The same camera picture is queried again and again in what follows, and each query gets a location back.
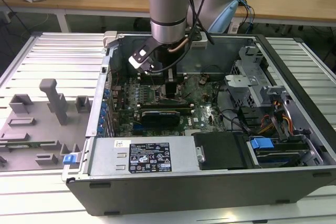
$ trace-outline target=motherboard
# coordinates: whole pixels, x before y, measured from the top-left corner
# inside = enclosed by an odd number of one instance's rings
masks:
[[[225,131],[215,101],[218,81],[205,74],[184,76],[173,99],[165,97],[153,77],[127,78],[112,86],[114,135],[183,136]]]

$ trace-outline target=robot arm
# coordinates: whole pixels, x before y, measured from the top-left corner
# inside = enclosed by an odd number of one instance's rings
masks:
[[[203,11],[198,20],[205,24],[205,29],[212,32],[225,30],[238,6],[236,0],[194,0],[196,12],[201,2]],[[150,0],[152,37],[129,58],[134,68],[144,72],[163,72],[153,70],[150,58],[152,52],[156,52],[157,58],[163,59],[160,61],[166,70],[176,61],[167,61],[165,58],[176,60],[186,54],[184,47],[188,44],[189,49],[192,40],[192,32],[188,39],[185,38],[186,17],[188,15],[189,21],[193,20],[192,17],[195,18],[191,9],[188,10],[188,4],[189,0]]]

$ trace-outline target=blue tab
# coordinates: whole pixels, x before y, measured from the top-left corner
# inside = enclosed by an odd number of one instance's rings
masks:
[[[270,138],[261,137],[261,138],[255,138],[250,141],[253,149],[273,149],[274,145],[272,143],[272,140]]]
[[[63,158],[64,165],[74,165],[76,164],[77,155],[76,154],[68,154]]]

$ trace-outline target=warning label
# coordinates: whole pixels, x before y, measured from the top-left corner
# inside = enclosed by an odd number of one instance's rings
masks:
[[[171,172],[169,143],[130,144],[130,173]]]

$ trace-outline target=desk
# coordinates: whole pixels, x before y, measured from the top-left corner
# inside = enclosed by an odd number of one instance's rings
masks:
[[[61,31],[70,32],[66,15],[149,17],[149,0],[46,0],[29,3],[5,0],[14,11],[56,14]],[[256,11],[256,23],[336,26],[336,0],[248,0]],[[0,11],[8,8],[0,6]],[[231,33],[246,15],[239,7],[230,26]]]
[[[255,23],[336,26],[336,0],[247,0],[256,12]],[[246,10],[239,7],[230,26],[237,33]]]
[[[25,0],[5,1],[15,12],[55,14],[63,33],[71,32],[66,15],[150,17],[149,0],[45,0],[33,3]],[[9,11],[1,0],[0,11]]]

